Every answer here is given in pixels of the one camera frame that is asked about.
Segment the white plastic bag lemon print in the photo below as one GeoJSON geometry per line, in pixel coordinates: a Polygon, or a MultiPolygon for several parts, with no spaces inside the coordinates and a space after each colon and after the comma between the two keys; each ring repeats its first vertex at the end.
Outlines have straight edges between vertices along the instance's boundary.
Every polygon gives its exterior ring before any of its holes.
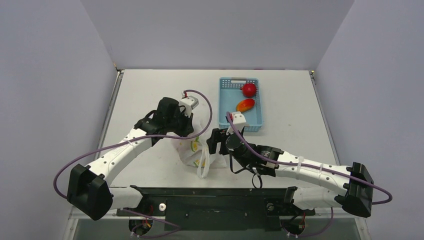
{"type": "Polygon", "coordinates": [[[191,139],[172,139],[171,144],[176,149],[180,161],[190,167],[196,168],[200,179],[208,176],[210,169],[224,169],[227,167],[225,158],[216,153],[211,154],[207,139],[211,136],[209,128],[203,134],[191,139]]]}

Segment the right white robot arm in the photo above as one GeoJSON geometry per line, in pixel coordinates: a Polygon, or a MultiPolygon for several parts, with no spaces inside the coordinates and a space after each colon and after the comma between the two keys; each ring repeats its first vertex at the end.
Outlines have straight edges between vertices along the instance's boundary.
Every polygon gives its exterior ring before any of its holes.
{"type": "Polygon", "coordinates": [[[298,187],[282,199],[282,207],[289,214],[299,209],[333,207],[358,217],[371,216],[374,180],[361,163],[345,166],[312,161],[276,147],[244,143],[226,129],[213,129],[206,143],[210,154],[229,155],[255,175],[314,184],[314,187],[298,187]]]}

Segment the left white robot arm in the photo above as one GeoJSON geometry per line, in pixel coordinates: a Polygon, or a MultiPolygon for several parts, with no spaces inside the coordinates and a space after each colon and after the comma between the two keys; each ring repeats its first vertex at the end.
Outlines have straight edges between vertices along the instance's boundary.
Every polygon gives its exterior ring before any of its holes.
{"type": "Polygon", "coordinates": [[[149,209],[149,201],[135,187],[112,187],[119,173],[138,155],[154,146],[167,133],[187,137],[194,132],[193,109],[199,104],[193,96],[176,100],[163,97],[156,110],[140,119],[129,133],[100,158],[70,171],[67,201],[99,220],[110,210],[130,208],[136,215],[149,209]]]}

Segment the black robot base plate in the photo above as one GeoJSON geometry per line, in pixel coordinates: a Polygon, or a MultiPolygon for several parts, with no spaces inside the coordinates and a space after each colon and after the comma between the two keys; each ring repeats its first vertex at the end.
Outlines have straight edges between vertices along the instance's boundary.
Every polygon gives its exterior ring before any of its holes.
{"type": "Polygon", "coordinates": [[[297,187],[288,188],[112,188],[111,209],[119,216],[163,222],[164,230],[280,231],[283,222],[314,216],[294,205],[297,187]]]}

